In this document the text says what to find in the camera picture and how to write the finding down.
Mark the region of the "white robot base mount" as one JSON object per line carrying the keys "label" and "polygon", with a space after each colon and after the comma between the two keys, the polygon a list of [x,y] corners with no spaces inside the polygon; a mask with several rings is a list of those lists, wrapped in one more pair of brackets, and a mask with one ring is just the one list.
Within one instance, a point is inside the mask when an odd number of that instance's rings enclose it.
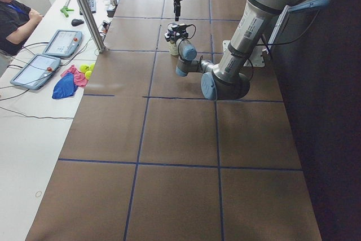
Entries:
{"label": "white robot base mount", "polygon": [[264,61],[261,59],[262,50],[256,49],[256,44],[261,41],[268,23],[268,17],[260,17],[246,6],[232,39],[222,42],[223,57],[219,67],[229,72],[231,69],[239,68],[241,60],[245,61],[245,67],[264,67]]}

